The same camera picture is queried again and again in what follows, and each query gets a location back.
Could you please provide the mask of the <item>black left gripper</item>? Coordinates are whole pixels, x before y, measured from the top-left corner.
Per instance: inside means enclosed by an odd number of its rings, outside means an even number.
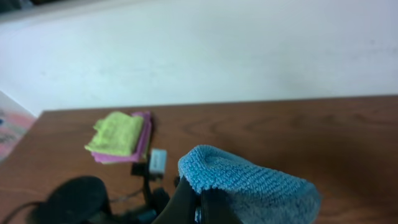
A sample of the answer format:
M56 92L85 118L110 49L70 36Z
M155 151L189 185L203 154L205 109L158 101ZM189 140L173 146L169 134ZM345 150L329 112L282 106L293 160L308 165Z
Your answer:
M145 204L132 212L132 222L138 224L152 223L163 211L170 200L170 195L163 187L150 189L150 182L162 180L164 174L151 172L150 165L147 162L135 162L132 164L131 175L141 176L143 178L143 187L141 192L144 195Z

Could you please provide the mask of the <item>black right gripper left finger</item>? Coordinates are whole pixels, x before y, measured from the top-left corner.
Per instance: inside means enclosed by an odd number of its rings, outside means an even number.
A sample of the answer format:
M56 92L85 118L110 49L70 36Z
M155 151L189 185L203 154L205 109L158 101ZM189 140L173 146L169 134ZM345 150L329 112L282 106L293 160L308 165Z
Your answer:
M152 224L195 224L196 207L197 195L182 177L173 197Z

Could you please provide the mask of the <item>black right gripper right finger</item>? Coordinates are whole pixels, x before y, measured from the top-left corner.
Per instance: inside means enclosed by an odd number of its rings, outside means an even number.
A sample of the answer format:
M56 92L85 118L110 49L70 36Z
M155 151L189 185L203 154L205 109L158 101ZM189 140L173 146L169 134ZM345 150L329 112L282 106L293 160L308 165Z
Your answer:
M227 201L228 194L220 189L201 193L201 224L242 224Z

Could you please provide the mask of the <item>blue microfiber cloth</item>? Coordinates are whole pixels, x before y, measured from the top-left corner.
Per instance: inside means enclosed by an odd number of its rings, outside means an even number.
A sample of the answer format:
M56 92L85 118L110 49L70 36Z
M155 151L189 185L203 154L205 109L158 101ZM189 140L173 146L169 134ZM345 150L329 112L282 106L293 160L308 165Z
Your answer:
M321 196L311 182L255 165L214 146L198 145L178 161L193 190L221 189L243 223L313 223Z

